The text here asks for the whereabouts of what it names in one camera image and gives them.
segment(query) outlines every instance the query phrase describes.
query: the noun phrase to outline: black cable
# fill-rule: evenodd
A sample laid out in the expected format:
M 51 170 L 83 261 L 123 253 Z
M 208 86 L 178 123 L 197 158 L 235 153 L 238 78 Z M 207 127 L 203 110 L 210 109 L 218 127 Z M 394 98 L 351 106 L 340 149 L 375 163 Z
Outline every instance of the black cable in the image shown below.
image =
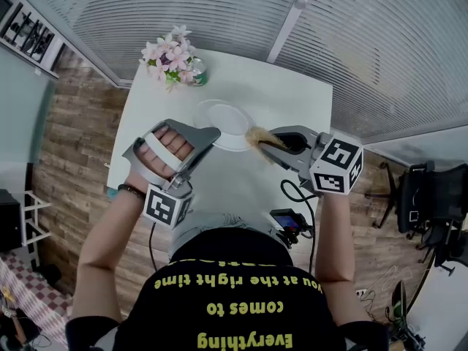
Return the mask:
M 153 266 L 154 266 L 154 271 L 157 272 L 158 268 L 156 268 L 156 263 L 154 262 L 153 248 L 151 246 L 151 240 L 153 239 L 153 232 L 154 232 L 155 227 L 156 227 L 156 222 L 153 222 L 153 227 L 151 228 L 151 233 L 149 235 L 149 254 L 151 256 L 151 261 L 152 261 Z
M 293 189 L 301 196 L 300 199 L 297 199 L 295 197 L 292 197 L 291 195 L 289 195 L 286 191 L 286 189 L 284 188 L 284 184 L 290 184 Z M 305 202 L 306 205 L 307 205 L 307 208 L 309 208 L 309 211 L 310 211 L 310 215 L 312 217 L 312 235 L 313 235 L 313 240 L 312 240 L 312 253 L 310 254 L 310 260 L 309 260 L 309 274 L 312 274 L 312 260 L 314 259 L 314 253 L 315 253 L 315 214 L 314 214 L 314 210 L 312 209 L 310 203 L 309 203 L 309 200 L 314 198 L 314 197 L 317 197 L 316 195 L 310 195 L 308 197 L 305 197 L 303 192 L 299 189 L 299 187 L 297 187 L 295 185 L 294 182 L 290 181 L 289 179 L 283 179 L 281 181 L 281 184 L 280 184 L 280 187 L 281 187 L 281 191 L 283 192 L 283 194 L 291 201 L 295 202 L 295 203 L 302 203 L 302 202 Z

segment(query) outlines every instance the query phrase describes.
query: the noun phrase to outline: hand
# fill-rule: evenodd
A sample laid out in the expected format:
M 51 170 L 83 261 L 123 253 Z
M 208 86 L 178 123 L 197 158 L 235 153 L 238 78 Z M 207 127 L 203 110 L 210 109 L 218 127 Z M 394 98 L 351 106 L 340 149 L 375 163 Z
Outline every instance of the hand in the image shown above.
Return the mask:
M 182 135 L 179 135 L 175 130 L 168 129 L 168 126 L 155 131 L 154 136 L 164 144 L 170 153 L 181 161 L 184 161 L 193 151 L 192 145 L 190 145 L 190 143 L 188 143 L 185 138 Z M 136 154 L 141 162 L 158 176 L 169 179 L 175 174 L 174 170 L 171 167 L 168 167 L 165 162 L 163 162 L 148 147 L 148 144 L 142 144 Z M 125 183 L 136 187 L 142 192 L 146 193 L 148 191 L 148 181 L 133 171 L 130 171 L 129 177 Z

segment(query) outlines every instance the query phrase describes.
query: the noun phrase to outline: black t-shirt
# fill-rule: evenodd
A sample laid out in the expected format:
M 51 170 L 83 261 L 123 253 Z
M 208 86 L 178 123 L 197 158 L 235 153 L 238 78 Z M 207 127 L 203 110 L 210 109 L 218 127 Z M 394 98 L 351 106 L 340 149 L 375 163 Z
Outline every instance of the black t-shirt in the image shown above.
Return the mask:
M 89 350 L 116 326 L 104 317 L 70 321 L 70 351 Z M 293 267 L 279 242 L 238 228 L 209 230 L 182 246 L 144 284 L 113 334 L 102 349 L 345 351 L 349 340 L 369 351 L 388 349 L 383 325 L 337 327 L 320 283 Z

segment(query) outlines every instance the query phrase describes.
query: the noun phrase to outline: bracelet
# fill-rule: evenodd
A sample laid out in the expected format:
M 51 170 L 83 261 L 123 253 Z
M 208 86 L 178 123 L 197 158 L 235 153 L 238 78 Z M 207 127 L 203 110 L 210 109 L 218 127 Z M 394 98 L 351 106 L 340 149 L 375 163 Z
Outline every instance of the bracelet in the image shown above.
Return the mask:
M 146 194 L 144 192 L 128 184 L 121 184 L 119 187 L 117 187 L 117 191 L 121 191 L 121 190 L 131 192 L 132 194 L 137 195 L 140 199 L 143 199 L 143 200 L 146 199 Z

